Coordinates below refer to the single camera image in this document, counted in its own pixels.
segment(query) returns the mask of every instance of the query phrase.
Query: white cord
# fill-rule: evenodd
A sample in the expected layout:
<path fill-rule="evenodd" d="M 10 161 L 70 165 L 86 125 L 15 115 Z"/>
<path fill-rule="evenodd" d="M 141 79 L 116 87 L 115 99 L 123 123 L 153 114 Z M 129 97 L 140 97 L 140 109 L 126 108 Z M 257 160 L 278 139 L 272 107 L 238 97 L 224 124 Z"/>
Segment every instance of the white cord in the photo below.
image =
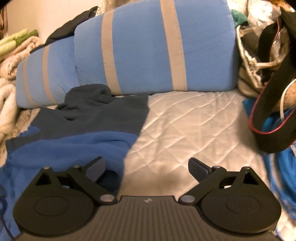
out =
<path fill-rule="evenodd" d="M 283 94 L 281 95 L 281 103 L 280 103 L 280 115 L 281 115 L 281 121 L 283 122 L 285 119 L 284 116 L 284 98 L 286 95 L 287 90 L 289 89 L 289 87 L 296 81 L 296 79 L 294 79 L 291 83 L 289 83 L 289 85 L 285 88 L 285 90 L 283 91 Z M 290 145 L 294 155 L 296 156 L 296 148 L 294 146 L 294 144 Z"/>

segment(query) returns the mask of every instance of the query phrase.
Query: beige stripe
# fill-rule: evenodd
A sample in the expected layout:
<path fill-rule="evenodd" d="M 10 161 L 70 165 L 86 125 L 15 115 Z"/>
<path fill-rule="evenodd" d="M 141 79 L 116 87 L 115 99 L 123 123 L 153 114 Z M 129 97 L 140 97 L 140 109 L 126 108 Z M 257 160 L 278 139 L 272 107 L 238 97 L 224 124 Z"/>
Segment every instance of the beige stripe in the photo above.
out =
<path fill-rule="evenodd" d="M 30 94 L 29 86 L 28 86 L 28 81 L 27 81 L 27 62 L 28 62 L 28 57 L 24 59 L 24 64 L 23 64 L 23 79 L 24 79 L 24 87 L 25 87 L 25 92 L 27 99 L 29 103 L 31 104 L 32 107 L 36 107 L 36 104 L 34 103 L 32 96 Z"/>
<path fill-rule="evenodd" d="M 57 102 L 54 100 L 54 98 L 52 96 L 52 93 L 51 93 L 50 87 L 49 87 L 49 82 L 48 82 L 47 60 L 48 60 L 49 46 L 50 45 L 47 45 L 47 46 L 44 47 L 43 56 L 42 56 L 43 86 L 44 86 L 45 94 L 46 94 L 47 98 L 49 99 L 49 101 L 52 104 L 57 104 Z"/>
<path fill-rule="evenodd" d="M 160 0 L 174 91 L 187 91 L 181 32 L 174 0 Z"/>
<path fill-rule="evenodd" d="M 107 85 L 114 95 L 122 95 L 120 90 L 113 54 L 113 41 L 112 41 L 112 20 L 114 10 L 108 11 L 104 14 L 102 20 L 101 44 L 102 55 L 104 62 L 104 70 L 106 75 Z"/>

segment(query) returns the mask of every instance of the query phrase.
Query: white wall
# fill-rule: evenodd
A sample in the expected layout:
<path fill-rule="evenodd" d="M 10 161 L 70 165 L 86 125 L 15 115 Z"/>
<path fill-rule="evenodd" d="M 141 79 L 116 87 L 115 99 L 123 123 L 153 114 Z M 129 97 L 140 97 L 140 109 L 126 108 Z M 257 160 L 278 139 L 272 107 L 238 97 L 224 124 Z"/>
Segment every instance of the white wall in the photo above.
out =
<path fill-rule="evenodd" d="M 37 29 L 45 42 L 54 30 L 99 3 L 100 0 L 12 0 L 7 5 L 8 34 L 24 28 Z"/>

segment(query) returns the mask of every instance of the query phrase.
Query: ribbed panel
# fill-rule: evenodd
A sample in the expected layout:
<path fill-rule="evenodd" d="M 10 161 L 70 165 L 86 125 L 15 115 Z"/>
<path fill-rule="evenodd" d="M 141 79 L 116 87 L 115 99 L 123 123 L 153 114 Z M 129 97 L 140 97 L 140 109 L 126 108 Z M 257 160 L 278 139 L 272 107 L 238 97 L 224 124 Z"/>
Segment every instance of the ribbed panel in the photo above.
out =
<path fill-rule="evenodd" d="M 235 237 L 217 231 L 194 207 L 171 196 L 123 197 L 102 206 L 87 226 L 57 238 L 21 235 L 17 241 L 278 241 L 272 234 Z"/>

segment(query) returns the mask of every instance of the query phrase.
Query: quilted fabric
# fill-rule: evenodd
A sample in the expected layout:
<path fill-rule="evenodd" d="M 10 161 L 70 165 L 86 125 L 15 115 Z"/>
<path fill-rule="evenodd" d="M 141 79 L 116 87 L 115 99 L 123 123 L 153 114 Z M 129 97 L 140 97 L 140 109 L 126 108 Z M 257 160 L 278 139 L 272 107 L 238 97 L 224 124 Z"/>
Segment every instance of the quilted fabric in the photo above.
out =
<path fill-rule="evenodd" d="M 243 99 L 237 90 L 150 96 L 142 133 L 125 159 L 119 195 L 173 195 L 178 199 L 198 183 L 188 172 L 191 157 L 228 171 L 251 166 L 267 183 Z M 278 231 L 284 241 L 296 239 L 296 225 L 284 211 Z"/>

